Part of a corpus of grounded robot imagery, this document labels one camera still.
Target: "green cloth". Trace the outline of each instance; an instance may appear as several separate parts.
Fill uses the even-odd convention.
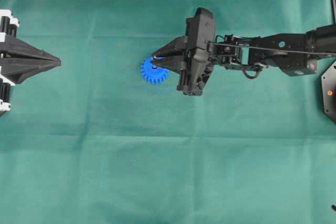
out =
[[[305,33],[330,0],[0,0],[62,67],[0,118],[0,223],[335,223],[335,124],[320,76],[215,67],[201,97],[140,65],[199,6],[216,34]]]

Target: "gear teeth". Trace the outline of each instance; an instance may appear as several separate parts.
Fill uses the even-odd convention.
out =
[[[141,74],[146,82],[157,86],[162,84],[167,79],[169,70],[160,67],[152,68],[153,65],[151,64],[151,60],[151,56],[144,60],[141,65]]]

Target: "cable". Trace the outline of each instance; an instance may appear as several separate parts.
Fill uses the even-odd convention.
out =
[[[259,69],[256,71],[256,74],[255,74],[254,76],[250,76],[250,75],[246,72],[246,70],[245,70],[244,68],[242,69],[242,71],[243,71],[243,74],[244,74],[248,79],[253,80],[253,79],[256,79],[256,78],[260,75],[260,73],[261,73],[261,71],[262,71],[262,68],[259,68]]]
[[[336,53],[334,53],[334,52],[293,51],[293,50],[283,50],[283,49],[274,49],[274,48],[266,48],[266,47],[238,46],[238,45],[231,45],[231,44],[225,44],[225,43],[213,43],[213,42],[208,42],[208,44],[218,45],[218,46],[227,46],[227,47],[259,49],[259,50],[275,51],[275,52],[292,52],[292,53],[307,54],[307,55],[331,55],[331,56],[335,56],[336,57]]]

